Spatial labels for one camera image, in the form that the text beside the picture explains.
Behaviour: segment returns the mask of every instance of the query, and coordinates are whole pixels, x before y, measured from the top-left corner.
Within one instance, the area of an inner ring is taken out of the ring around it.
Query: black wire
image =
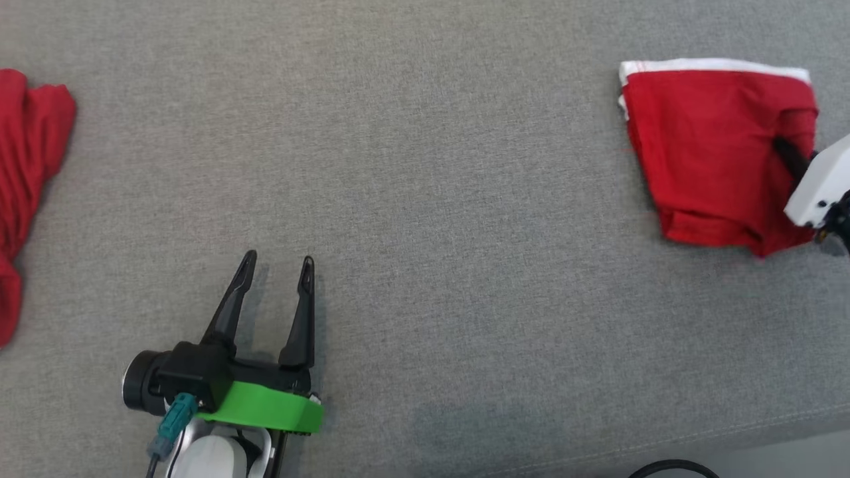
[[[148,465],[148,474],[145,475],[145,478],[154,478],[154,473],[156,472],[156,464],[159,463],[159,455],[154,453],[154,456],[150,457],[150,464]]]
[[[694,473],[699,473],[703,475],[705,478],[720,478],[717,474],[710,469],[707,469],[705,466],[694,463],[688,460],[662,460],[657,461],[653,464],[648,464],[643,468],[639,469],[632,473],[632,476],[629,478],[645,478],[649,475],[654,475],[659,471],[663,471],[665,469],[686,469],[687,471],[693,471]]]

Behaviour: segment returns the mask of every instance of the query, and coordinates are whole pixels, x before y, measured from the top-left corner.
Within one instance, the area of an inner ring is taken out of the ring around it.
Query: gray upholstery
[[[582,476],[850,426],[850,268],[661,239],[622,60],[812,72],[848,133],[844,0],[3,0],[0,66],[65,83],[20,255],[0,475],[142,476],[142,349],[259,251],[242,355],[318,270],[322,433],[286,476]]]

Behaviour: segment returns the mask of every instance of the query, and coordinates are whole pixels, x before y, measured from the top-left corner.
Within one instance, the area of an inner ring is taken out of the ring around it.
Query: white plastic housing
[[[796,225],[824,225],[833,202],[850,191],[850,134],[818,154],[785,206]]]

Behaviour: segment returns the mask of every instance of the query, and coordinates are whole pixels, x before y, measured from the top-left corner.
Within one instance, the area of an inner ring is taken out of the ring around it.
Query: red shorts
[[[808,72],[738,60],[627,61],[621,104],[664,236],[766,256],[812,239],[785,216],[793,179],[773,150],[808,157],[818,108]]]

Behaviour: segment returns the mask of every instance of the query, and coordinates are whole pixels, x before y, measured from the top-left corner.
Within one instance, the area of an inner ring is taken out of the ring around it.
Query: white stripe
[[[743,71],[789,77],[812,84],[808,70],[762,65],[728,58],[679,58],[667,61],[624,61],[620,63],[620,83],[626,86],[629,75],[645,71]]]

